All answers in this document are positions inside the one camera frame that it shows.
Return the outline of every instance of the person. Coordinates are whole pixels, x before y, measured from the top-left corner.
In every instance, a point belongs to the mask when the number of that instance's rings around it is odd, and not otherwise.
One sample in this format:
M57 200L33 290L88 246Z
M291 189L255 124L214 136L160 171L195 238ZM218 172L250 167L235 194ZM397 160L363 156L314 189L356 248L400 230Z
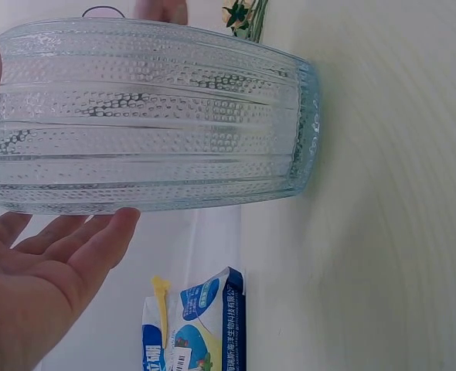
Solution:
M186 24L186 3L137 0L135 16ZM0 216L0 371L30 371L61 340L124 256L139 216L59 216L13 248L31 216Z

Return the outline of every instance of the textured glass bowl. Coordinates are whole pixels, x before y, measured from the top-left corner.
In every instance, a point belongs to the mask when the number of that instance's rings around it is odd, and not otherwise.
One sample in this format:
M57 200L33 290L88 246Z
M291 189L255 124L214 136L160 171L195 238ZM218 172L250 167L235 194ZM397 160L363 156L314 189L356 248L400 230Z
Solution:
M129 19L0 36L0 205L111 213L251 203L306 185L319 95L306 61Z

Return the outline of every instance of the package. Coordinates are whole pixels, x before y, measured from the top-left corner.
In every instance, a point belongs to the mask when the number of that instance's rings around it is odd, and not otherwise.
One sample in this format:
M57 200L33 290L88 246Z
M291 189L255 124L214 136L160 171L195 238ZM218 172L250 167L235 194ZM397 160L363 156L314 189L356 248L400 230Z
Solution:
M144 371L245 371L246 315L243 277L228 267L204 284L145 299ZM167 328L163 340L162 328Z

